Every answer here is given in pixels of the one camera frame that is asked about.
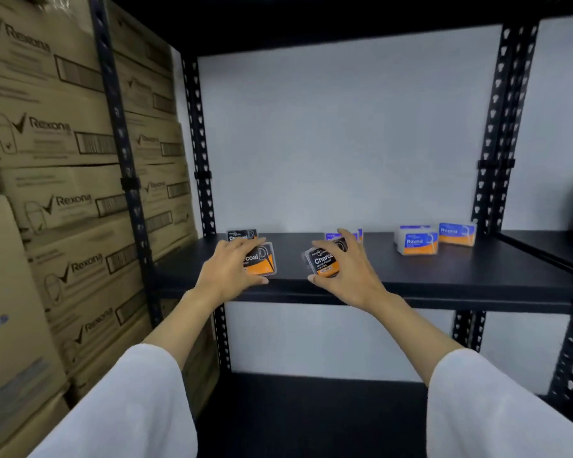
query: metal shelving unit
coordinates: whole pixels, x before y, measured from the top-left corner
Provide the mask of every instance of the metal shelving unit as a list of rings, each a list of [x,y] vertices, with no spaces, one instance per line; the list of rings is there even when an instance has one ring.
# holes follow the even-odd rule
[[[391,233],[368,233],[365,241],[369,245],[369,259],[385,287],[402,295],[416,308],[455,310],[452,335],[474,350],[480,350],[488,311],[571,315],[548,402],[573,420],[573,237],[564,232],[501,231],[539,20],[573,14],[573,0],[536,0],[534,3],[487,0],[485,8],[476,9],[474,14],[463,10],[457,1],[425,2],[428,3],[425,12],[433,12],[432,17],[421,15],[418,0],[400,0],[403,5],[389,11],[384,1],[379,0],[275,0],[271,3],[267,0],[190,0],[185,25],[181,20],[184,11],[173,9],[170,0],[114,1],[183,53],[204,238],[169,254],[155,266],[150,259],[138,194],[139,181],[123,120],[106,11],[103,0],[90,0],[104,86],[120,148],[122,186],[128,199],[154,324],[160,322],[158,299],[181,297],[193,287],[203,262],[222,238],[215,228],[197,56],[503,24],[501,37],[497,39],[496,71],[472,207],[472,220],[479,225],[476,246],[446,248],[438,256],[404,258],[394,250]],[[215,34],[204,35],[205,31]],[[189,43],[191,38],[196,39],[194,45]],[[308,272],[299,256],[320,234],[267,236],[279,257],[279,272],[269,285],[246,291],[241,300],[341,305],[327,292],[309,284]],[[198,425],[200,456],[266,456],[275,450],[272,440],[280,434],[288,436],[280,450],[298,455],[313,449],[308,443],[310,437],[335,438],[341,428],[354,424],[353,421],[359,431],[356,443],[370,440],[373,444],[367,456],[404,453],[424,456],[422,447],[407,452],[411,451],[408,443],[424,443],[426,399],[420,385],[231,374],[225,318],[225,309],[221,306],[215,312],[214,327],[222,375]],[[400,405],[403,396],[411,396],[408,418],[412,421],[407,421],[405,428],[395,425],[397,433],[390,448],[383,447],[385,442],[373,442],[370,437],[376,419]],[[337,397],[346,399],[344,406],[334,404]],[[293,404],[300,400],[304,407],[294,408]],[[312,410],[316,418],[313,421],[308,418]],[[370,431],[368,437],[364,431]],[[345,443],[335,448],[329,442],[331,440],[325,447],[321,444],[314,456],[348,455],[352,445]]]

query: hand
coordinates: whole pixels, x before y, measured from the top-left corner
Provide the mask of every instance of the hand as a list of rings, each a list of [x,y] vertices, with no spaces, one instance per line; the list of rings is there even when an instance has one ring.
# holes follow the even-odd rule
[[[238,238],[231,242],[221,240],[216,245],[214,255],[202,266],[195,284],[196,289],[213,296],[214,308],[235,299],[246,288],[269,283],[266,277],[247,273],[243,265],[246,254],[263,242],[265,238]]]
[[[373,306],[389,295],[367,260],[363,242],[357,242],[348,230],[338,232],[346,239],[348,251],[342,251],[333,241],[312,241],[315,247],[322,247],[333,254],[340,264],[340,272],[335,278],[310,275],[308,280],[319,288],[326,289],[338,299],[371,312]]]

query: white sleeve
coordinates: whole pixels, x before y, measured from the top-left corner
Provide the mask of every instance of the white sleeve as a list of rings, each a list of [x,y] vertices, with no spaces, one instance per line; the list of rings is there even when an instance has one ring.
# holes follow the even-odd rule
[[[428,393],[429,458],[573,456],[573,423],[473,350],[446,355]]]
[[[197,434],[183,378],[164,349],[138,344],[30,458],[194,458]]]

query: barcode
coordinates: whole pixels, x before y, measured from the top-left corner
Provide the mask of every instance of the barcode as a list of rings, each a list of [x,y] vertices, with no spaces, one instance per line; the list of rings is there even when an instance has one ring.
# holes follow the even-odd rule
[[[146,57],[149,58],[156,64],[159,64],[162,68],[172,70],[172,61],[167,53],[164,53],[155,45],[151,45],[146,42]]]
[[[117,319],[119,320],[119,324],[123,326],[128,320],[134,316],[141,307],[146,305],[146,294],[144,291],[140,291],[137,294],[134,294],[128,300],[126,300],[123,304],[121,304],[115,314],[117,315]]]
[[[180,143],[161,143],[161,155],[166,157],[182,156],[184,145]]]
[[[96,199],[96,207],[98,208],[99,218],[102,218],[126,211],[128,203],[125,200],[125,194],[117,194],[107,198]]]
[[[117,252],[110,254],[106,258],[106,263],[108,265],[108,273],[112,275],[113,273],[117,273],[122,268],[129,265],[131,262],[135,261],[138,257],[138,253],[136,251],[136,245],[130,244],[127,247],[124,247]]]
[[[168,199],[177,198],[189,193],[191,193],[191,189],[189,188],[188,181],[168,185]]]
[[[152,233],[172,224],[172,212],[167,211],[146,220],[146,231]]]
[[[112,135],[74,132],[79,154],[116,154],[117,145]]]
[[[176,114],[174,110],[174,101],[160,94],[153,93],[153,107],[163,112],[169,112],[170,114]]]
[[[55,66],[57,67],[57,73],[62,82],[79,85],[80,87],[89,88],[102,93],[104,92],[102,74],[98,71],[73,63],[57,55],[55,56]]]

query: black shelf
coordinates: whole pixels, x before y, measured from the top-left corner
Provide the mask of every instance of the black shelf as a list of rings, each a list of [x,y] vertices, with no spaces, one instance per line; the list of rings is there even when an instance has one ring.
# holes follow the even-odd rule
[[[503,230],[497,236],[512,246],[573,271],[573,231]]]
[[[301,253],[320,233],[265,235],[274,244],[278,273],[270,284],[238,300],[340,305],[307,281]],[[158,263],[162,297],[180,297],[197,280],[202,264],[224,234],[198,240]],[[436,256],[403,257],[392,233],[366,233],[365,249],[384,286],[416,308],[532,313],[571,311],[573,275],[497,238],[480,237],[474,248],[440,245]]]
[[[573,0],[114,1],[189,56],[573,14]]]
[[[422,383],[231,374],[196,424],[200,458],[424,458]]]

